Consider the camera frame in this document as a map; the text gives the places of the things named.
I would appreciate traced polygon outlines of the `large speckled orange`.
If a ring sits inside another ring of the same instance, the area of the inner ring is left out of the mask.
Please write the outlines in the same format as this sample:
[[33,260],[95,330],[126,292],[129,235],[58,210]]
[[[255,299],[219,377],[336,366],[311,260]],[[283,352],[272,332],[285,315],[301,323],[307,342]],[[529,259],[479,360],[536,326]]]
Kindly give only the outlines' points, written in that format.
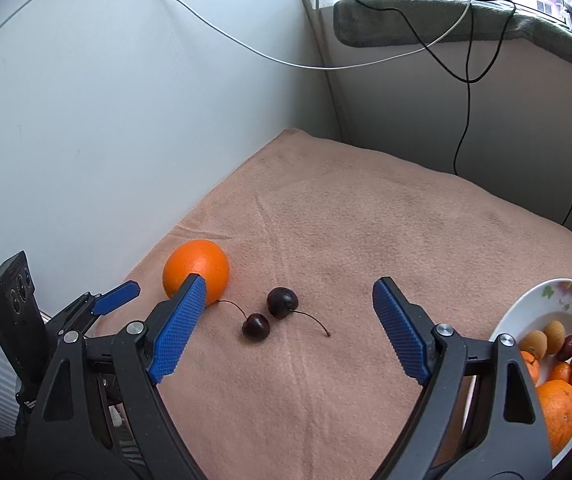
[[536,388],[545,419],[551,456],[556,457],[572,438],[572,386],[561,379]]

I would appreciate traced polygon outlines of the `smooth bright orange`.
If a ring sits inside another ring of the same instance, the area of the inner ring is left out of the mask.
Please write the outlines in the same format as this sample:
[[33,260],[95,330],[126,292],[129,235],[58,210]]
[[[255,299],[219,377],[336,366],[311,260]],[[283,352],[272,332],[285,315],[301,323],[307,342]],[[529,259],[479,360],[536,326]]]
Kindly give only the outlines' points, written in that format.
[[223,298],[229,280],[229,263],[223,249],[211,240],[190,240],[175,249],[162,271],[162,286],[171,298],[189,274],[205,280],[205,304],[211,306]]

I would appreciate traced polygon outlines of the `dark cherry with stem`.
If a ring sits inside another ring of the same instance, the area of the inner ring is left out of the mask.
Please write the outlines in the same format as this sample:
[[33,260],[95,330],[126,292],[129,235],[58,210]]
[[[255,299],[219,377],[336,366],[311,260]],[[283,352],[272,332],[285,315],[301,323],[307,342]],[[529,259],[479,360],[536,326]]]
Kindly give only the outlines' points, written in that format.
[[271,332],[271,326],[269,325],[269,320],[265,318],[262,313],[251,313],[251,315],[246,315],[239,304],[228,299],[220,299],[219,304],[231,304],[243,315],[243,325],[241,326],[241,333],[243,336],[252,342],[261,342],[269,336]]

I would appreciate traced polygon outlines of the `dark cherry long stem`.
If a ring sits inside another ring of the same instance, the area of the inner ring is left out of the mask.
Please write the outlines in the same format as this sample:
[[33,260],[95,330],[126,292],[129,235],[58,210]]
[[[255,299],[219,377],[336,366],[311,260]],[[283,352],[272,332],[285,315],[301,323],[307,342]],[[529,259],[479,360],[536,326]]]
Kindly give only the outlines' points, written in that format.
[[269,314],[277,320],[283,320],[292,314],[303,315],[313,320],[325,333],[327,337],[331,336],[326,326],[315,316],[310,313],[303,312],[299,309],[299,297],[288,287],[275,287],[266,296],[266,307]]

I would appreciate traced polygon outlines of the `small tangerine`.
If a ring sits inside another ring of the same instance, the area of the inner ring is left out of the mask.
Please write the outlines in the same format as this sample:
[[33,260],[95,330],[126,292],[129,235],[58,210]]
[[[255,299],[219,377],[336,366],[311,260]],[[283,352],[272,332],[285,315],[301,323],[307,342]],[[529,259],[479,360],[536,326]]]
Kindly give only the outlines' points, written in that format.
[[540,361],[536,359],[533,353],[522,350],[521,356],[525,364],[528,374],[530,374],[531,380],[534,386],[537,386],[540,380]]

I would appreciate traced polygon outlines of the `tiny orange kumquat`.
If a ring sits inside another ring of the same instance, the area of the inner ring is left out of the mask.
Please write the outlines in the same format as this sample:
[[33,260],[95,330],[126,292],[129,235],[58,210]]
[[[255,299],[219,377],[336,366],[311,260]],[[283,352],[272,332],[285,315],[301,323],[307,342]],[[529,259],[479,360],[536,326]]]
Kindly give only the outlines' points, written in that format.
[[558,362],[548,374],[548,382],[552,380],[562,380],[563,382],[570,382],[571,367],[568,362]]

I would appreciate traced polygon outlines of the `floral white plate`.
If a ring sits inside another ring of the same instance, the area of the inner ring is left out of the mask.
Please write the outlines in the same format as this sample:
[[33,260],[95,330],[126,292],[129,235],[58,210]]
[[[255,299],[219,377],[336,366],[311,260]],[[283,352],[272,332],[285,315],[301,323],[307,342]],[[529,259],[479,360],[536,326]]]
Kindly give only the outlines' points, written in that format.
[[[554,321],[572,335],[572,278],[554,278],[531,288],[500,319],[490,338],[507,333],[520,342],[533,330],[541,332]],[[551,463],[558,465],[571,450],[572,438]]]

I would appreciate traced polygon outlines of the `white board panel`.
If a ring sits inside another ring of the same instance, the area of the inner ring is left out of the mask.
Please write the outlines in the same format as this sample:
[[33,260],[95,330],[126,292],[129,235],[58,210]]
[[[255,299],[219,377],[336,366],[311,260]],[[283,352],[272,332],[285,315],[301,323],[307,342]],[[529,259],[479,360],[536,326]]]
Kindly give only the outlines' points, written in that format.
[[0,0],[0,264],[103,292],[287,128],[338,133],[302,0]]

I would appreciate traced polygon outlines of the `green sill cloth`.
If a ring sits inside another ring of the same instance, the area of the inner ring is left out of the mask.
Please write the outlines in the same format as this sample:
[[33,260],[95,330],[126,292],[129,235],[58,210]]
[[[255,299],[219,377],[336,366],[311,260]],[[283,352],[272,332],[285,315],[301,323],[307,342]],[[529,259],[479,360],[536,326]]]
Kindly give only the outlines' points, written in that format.
[[572,34],[533,15],[477,2],[472,11],[453,0],[368,1],[363,6],[343,0],[333,6],[333,31],[353,48],[413,46],[438,39],[445,42],[530,41],[572,64]]

